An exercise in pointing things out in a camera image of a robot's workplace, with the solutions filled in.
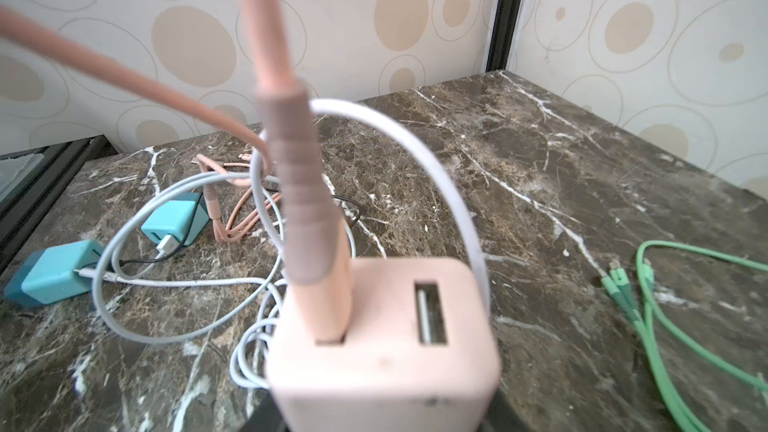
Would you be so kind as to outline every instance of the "blue power adapter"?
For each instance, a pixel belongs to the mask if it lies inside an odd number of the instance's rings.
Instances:
[[[208,223],[205,202],[201,202],[199,193],[181,194],[156,208],[141,231],[155,244],[166,235],[173,235],[178,242],[186,235],[184,245],[189,245]],[[5,298],[30,308],[89,292],[91,280],[75,271],[98,262],[103,251],[104,247],[92,239],[36,251],[5,286]]]

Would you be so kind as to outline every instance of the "usb port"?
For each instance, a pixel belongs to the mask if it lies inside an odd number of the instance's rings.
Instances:
[[[437,284],[416,283],[415,290],[418,340],[424,345],[445,345],[448,340]]]

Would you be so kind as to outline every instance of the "wall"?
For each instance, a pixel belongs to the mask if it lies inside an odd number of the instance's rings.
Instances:
[[[523,0],[508,69],[768,198],[768,0]]]
[[[1,0],[243,122],[259,114],[236,0]],[[284,0],[314,96],[360,100],[479,72],[495,0]],[[206,124],[0,43],[0,153],[103,133],[123,151]]]

